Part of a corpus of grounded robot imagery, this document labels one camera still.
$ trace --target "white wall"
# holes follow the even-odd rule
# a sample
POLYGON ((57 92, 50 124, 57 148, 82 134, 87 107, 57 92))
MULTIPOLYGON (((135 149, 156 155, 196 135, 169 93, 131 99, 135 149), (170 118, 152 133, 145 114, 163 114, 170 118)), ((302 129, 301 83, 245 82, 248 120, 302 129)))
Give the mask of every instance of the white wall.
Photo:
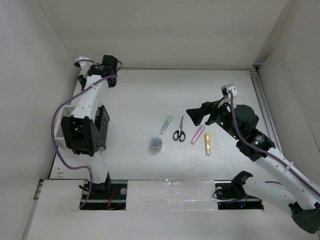
POLYGON ((76 83, 71 56, 35 0, 0 0, 0 239, 21 239, 54 150, 50 123, 76 83))
POLYGON ((267 37, 290 2, 38 1, 74 58, 109 53, 125 67, 239 69, 251 67, 263 45, 269 51, 267 37))
POLYGON ((320 1, 294 0, 259 77, 285 156, 320 184, 320 1))

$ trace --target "clear plastic container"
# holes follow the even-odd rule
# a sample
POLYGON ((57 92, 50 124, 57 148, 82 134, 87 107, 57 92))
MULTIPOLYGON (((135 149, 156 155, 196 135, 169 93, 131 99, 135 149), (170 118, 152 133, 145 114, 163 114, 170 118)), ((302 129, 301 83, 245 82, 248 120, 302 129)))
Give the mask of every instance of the clear plastic container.
POLYGON ((160 137, 153 137, 150 142, 150 148, 155 152, 160 152, 162 149, 162 139, 160 137))

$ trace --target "pink marker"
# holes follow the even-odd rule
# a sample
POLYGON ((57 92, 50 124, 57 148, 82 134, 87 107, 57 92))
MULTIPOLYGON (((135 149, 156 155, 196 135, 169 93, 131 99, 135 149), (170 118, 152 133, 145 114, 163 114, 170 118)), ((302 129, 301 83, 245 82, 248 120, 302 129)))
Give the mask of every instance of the pink marker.
POLYGON ((191 144, 195 145, 195 143, 197 142, 198 138, 200 137, 200 135, 202 134, 202 132, 205 130, 205 126, 201 125, 198 129, 198 131, 196 131, 195 135, 193 136, 192 140, 191 140, 191 144))

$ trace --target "green marker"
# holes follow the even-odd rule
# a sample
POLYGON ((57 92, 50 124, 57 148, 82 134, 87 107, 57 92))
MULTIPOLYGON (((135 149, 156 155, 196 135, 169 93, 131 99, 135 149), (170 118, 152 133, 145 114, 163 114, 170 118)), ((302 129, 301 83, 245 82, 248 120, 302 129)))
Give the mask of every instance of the green marker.
POLYGON ((167 127, 169 126, 169 123, 171 122, 171 120, 172 120, 172 116, 169 115, 169 116, 166 118, 166 120, 165 120, 165 122, 164 122, 164 124, 163 124, 163 126, 162 126, 162 128, 161 128, 161 130, 160 130, 160 134, 161 134, 161 135, 165 134, 165 131, 167 130, 167 127))

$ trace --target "white cable tie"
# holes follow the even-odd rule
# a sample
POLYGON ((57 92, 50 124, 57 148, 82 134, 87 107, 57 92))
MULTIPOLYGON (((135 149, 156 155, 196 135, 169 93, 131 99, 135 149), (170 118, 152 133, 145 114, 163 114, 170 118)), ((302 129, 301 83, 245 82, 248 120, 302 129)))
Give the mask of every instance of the white cable tie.
POLYGON ((293 165, 294 165, 294 162, 292 161, 292 162, 290 162, 290 163, 288 164, 288 166, 286 166, 285 168, 286 168, 287 170, 289 170, 289 169, 292 168, 293 165))

